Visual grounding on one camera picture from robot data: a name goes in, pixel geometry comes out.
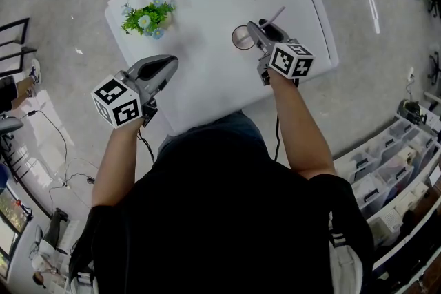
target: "forearm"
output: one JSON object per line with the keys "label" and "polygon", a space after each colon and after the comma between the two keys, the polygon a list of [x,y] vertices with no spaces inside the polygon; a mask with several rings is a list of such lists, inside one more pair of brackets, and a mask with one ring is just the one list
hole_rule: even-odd
{"label": "forearm", "polygon": [[328,144],[297,87],[289,81],[271,86],[290,167],[308,179],[318,174],[334,174]]}
{"label": "forearm", "polygon": [[92,191],[92,206],[114,206],[135,182],[136,131],[115,129],[110,136]]}

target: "concrete floor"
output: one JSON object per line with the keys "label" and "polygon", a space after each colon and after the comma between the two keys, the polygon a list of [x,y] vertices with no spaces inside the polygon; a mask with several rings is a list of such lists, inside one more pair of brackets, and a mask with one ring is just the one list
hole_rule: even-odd
{"label": "concrete floor", "polygon": [[[90,92],[108,74],[127,67],[104,18],[109,0],[0,0],[0,24],[30,17],[28,45],[38,48],[43,85],[16,116],[41,108],[63,132],[68,144],[68,172],[95,176],[111,129],[98,117]],[[410,67],[415,68],[414,98],[428,85],[428,55],[439,46],[440,19],[415,0],[323,0],[340,58],[338,68],[300,87],[333,154],[348,148],[389,120],[401,99]],[[270,154],[276,146],[276,110],[269,98],[246,107],[260,128]],[[27,118],[16,133],[16,148],[32,166],[23,179],[49,210],[49,189],[64,179],[64,145],[41,114]],[[143,134],[155,154],[165,137],[160,124]],[[282,150],[280,161],[286,163]],[[151,167],[139,145],[136,177]],[[71,189],[53,189],[53,207],[85,219],[92,186],[74,176]]]}

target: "window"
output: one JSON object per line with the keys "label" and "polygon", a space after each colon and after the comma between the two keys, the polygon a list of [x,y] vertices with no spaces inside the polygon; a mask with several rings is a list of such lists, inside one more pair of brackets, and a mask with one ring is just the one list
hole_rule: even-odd
{"label": "window", "polygon": [[0,275],[5,279],[29,215],[8,187],[0,193]]}

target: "black shirt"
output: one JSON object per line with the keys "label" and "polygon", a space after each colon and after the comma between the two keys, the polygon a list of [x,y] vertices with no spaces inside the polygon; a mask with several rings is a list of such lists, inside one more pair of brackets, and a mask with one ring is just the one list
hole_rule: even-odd
{"label": "black shirt", "polygon": [[307,181],[251,139],[194,132],[167,146],[118,205],[91,210],[70,276],[94,260],[100,294],[332,293],[330,211],[370,273],[371,233],[347,181]]}

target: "small potted plant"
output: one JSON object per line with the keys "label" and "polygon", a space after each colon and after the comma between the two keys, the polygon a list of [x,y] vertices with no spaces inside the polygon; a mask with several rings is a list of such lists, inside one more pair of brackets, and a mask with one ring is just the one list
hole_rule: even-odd
{"label": "small potted plant", "polygon": [[164,35],[165,21],[170,20],[175,9],[174,5],[164,0],[153,0],[148,6],[141,9],[134,9],[129,3],[126,3],[123,6],[125,21],[121,28],[127,34],[131,34],[129,30],[135,30],[141,36],[160,39]]}

